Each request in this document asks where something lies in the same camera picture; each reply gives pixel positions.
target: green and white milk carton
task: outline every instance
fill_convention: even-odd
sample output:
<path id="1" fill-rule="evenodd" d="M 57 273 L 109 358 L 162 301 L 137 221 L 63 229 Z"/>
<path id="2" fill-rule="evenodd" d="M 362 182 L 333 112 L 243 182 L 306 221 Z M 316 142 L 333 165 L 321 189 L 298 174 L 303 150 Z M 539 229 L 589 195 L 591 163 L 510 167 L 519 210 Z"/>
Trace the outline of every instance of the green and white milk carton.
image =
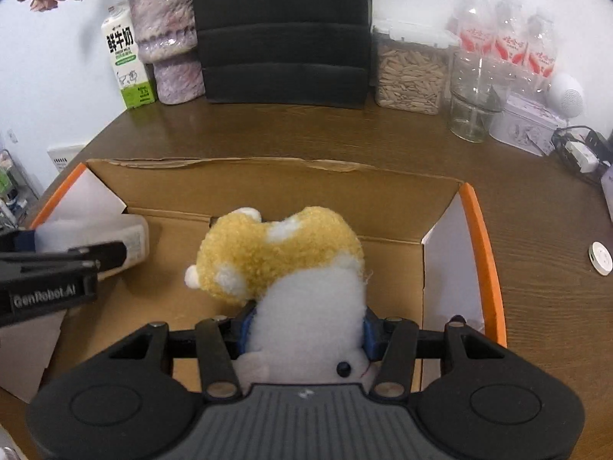
<path id="1" fill-rule="evenodd" d="M 102 34 L 126 107 L 131 109 L 155 102 L 145 64 L 139 60 L 130 9 L 127 4 L 120 4 L 108 11 L 109 16 L 102 22 Z"/>

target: vase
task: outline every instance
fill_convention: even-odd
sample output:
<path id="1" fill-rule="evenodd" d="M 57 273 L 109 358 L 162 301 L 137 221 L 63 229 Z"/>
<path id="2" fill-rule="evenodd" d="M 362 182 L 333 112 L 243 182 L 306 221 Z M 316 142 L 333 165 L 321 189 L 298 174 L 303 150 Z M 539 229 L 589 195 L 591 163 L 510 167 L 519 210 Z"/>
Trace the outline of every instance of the vase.
<path id="1" fill-rule="evenodd" d="M 139 58 L 153 64 L 157 96 L 181 104 L 204 94 L 192 0 L 128 0 Z"/>

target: yellow and white stuffed animal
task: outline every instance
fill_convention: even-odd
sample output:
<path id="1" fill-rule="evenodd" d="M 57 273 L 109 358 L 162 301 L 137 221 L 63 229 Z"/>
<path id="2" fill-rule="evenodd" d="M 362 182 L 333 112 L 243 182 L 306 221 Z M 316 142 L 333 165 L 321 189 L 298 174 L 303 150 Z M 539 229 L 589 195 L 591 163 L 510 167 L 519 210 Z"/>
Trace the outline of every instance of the yellow and white stuffed animal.
<path id="1" fill-rule="evenodd" d="M 321 207 L 278 222 L 258 211 L 223 216 L 202 242 L 186 284 L 227 301 L 258 300 L 246 353 L 235 362 L 252 383 L 362 383 L 375 376 L 364 350 L 364 253 L 335 212 Z"/>

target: black bead eye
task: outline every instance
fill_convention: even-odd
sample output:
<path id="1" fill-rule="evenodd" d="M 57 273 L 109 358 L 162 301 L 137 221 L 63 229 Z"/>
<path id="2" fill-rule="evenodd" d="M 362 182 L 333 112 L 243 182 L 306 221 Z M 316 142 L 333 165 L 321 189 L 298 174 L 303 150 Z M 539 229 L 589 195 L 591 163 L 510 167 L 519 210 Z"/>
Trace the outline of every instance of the black bead eye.
<path id="1" fill-rule="evenodd" d="M 343 378 L 350 376 L 351 365 L 349 365 L 346 361 L 341 361 L 338 365 L 336 365 L 336 373 Z"/>

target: white speaker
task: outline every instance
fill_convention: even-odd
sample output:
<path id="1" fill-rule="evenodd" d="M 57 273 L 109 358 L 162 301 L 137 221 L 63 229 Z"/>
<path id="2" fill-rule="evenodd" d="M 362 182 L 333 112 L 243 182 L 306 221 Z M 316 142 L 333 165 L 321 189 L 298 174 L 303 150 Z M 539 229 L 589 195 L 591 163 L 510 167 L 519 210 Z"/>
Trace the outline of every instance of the white speaker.
<path id="1" fill-rule="evenodd" d="M 560 72 L 551 79 L 547 104 L 566 119 L 583 112 L 583 88 L 571 75 Z"/>

